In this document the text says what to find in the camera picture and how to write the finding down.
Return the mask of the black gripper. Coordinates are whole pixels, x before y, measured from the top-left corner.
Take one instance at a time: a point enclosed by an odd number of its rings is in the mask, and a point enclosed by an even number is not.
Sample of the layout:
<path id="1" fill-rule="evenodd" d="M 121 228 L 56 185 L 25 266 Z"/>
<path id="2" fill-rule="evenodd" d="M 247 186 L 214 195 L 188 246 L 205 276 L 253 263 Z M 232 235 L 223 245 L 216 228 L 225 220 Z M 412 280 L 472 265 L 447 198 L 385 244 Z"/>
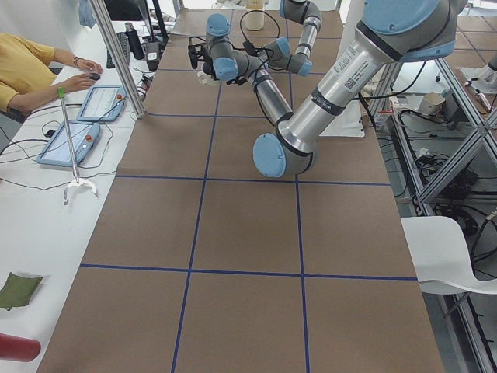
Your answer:
<path id="1" fill-rule="evenodd" d="M 213 66 L 213 60 L 208 55 L 203 56 L 202 71 L 204 74 L 209 75 L 211 78 L 216 77 L 216 73 Z"/>
<path id="2" fill-rule="evenodd" d="M 239 75 L 239 76 L 237 76 L 237 77 L 235 77 L 233 79 L 227 80 L 226 81 L 226 85 L 234 85 L 234 84 L 236 84 L 236 85 L 240 86 L 240 85 L 244 85 L 247 81 L 248 80 L 247 80 L 247 78 L 245 76 Z"/>

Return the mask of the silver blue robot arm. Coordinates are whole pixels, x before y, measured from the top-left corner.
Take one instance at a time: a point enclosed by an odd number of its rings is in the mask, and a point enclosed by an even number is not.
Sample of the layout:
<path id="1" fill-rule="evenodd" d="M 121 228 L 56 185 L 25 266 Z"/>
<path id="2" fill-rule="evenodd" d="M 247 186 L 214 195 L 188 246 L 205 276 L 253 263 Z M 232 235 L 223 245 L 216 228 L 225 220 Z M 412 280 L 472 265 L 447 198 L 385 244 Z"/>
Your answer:
<path id="1" fill-rule="evenodd" d="M 286 37 L 277 37 L 271 43 L 255 47 L 243 33 L 243 48 L 248 55 L 262 58 L 266 66 L 277 71 L 288 71 L 307 76 L 312 69 L 311 52 L 321 29 L 321 11 L 312 1 L 281 1 L 279 14 L 282 18 L 302 26 L 301 36 L 294 53 Z M 240 19 L 242 29 L 243 16 Z"/>
<path id="2" fill-rule="evenodd" d="M 310 1 L 283 1 L 280 15 L 303 27 L 297 49 L 280 37 L 260 48 L 237 51 L 230 24 L 211 15 L 205 39 L 188 47 L 190 63 L 214 81 L 249 83 L 274 131 L 257 138 L 253 161 L 264 176 L 279 178 L 310 169 L 318 136 L 387 64 L 428 61 L 452 53 L 462 1 L 367 1 L 354 37 L 297 110 L 292 110 L 269 75 L 271 68 L 305 76 L 321 29 L 321 12 Z"/>

